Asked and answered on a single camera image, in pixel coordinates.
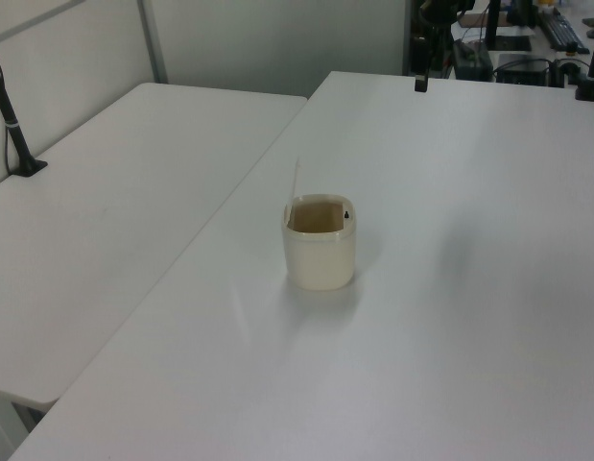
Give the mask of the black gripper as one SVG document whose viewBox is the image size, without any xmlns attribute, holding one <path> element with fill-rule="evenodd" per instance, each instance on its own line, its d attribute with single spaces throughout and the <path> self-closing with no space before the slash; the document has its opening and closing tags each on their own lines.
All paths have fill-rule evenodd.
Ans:
<svg viewBox="0 0 594 461">
<path fill-rule="evenodd" d="M 428 89 L 429 39 L 427 36 L 411 36 L 411 72 L 415 74 L 415 91 Z"/>
</svg>

